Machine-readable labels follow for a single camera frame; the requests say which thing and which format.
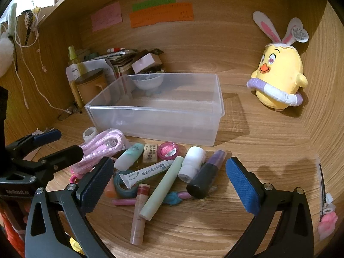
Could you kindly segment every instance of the pink sticky note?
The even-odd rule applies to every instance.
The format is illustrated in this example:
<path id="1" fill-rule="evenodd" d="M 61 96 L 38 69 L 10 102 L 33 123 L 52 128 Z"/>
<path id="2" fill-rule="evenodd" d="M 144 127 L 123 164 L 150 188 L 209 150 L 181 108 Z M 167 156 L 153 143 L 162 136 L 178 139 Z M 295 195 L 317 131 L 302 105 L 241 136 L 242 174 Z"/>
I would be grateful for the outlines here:
<path id="1" fill-rule="evenodd" d="M 119 2 L 108 5 L 91 15 L 92 32 L 107 28 L 122 22 L 121 6 Z"/>

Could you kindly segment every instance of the pink box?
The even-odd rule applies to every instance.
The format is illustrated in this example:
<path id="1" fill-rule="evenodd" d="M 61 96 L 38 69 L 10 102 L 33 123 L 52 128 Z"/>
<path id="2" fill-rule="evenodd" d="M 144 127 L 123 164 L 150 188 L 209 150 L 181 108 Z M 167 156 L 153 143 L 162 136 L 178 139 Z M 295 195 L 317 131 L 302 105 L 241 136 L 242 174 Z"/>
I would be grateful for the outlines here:
<path id="1" fill-rule="evenodd" d="M 131 64 L 131 66 L 134 69 L 134 72 L 137 74 L 138 72 L 146 68 L 159 66 L 161 64 L 162 62 L 158 55 L 148 53 L 147 55 L 143 56 L 142 58 Z"/>

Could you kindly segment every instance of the clear plastic box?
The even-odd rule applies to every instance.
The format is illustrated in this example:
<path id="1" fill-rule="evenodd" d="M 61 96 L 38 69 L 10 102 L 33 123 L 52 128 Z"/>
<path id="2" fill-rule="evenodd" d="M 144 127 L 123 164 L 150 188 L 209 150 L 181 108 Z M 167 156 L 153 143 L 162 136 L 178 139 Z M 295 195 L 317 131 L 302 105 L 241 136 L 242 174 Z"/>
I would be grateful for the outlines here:
<path id="1" fill-rule="evenodd" d="M 85 106 L 98 131 L 213 146 L 225 114 L 213 74 L 123 75 Z"/>

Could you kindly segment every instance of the plush toy tag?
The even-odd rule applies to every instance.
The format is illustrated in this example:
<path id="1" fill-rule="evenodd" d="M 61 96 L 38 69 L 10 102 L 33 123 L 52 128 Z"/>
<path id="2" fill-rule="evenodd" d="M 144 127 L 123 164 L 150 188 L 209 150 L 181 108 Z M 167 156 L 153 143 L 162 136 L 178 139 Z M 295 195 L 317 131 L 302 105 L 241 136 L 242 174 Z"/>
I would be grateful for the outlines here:
<path id="1" fill-rule="evenodd" d="M 295 40 L 299 41 L 300 43 L 305 43 L 308 41 L 308 33 L 305 29 L 300 27 L 294 27 L 291 30 L 291 35 L 294 37 Z"/>

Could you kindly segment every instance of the green sticky note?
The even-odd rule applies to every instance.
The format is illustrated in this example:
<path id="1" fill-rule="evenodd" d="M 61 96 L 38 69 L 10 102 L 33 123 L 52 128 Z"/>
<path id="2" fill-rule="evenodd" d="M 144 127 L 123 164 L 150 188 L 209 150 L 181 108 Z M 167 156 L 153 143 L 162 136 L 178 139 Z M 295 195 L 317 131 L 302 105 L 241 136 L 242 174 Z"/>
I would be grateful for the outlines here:
<path id="1" fill-rule="evenodd" d="M 159 5 L 175 3 L 175 0 L 147 0 L 141 3 L 133 4 L 132 11 L 139 11 L 140 9 L 155 7 Z"/>

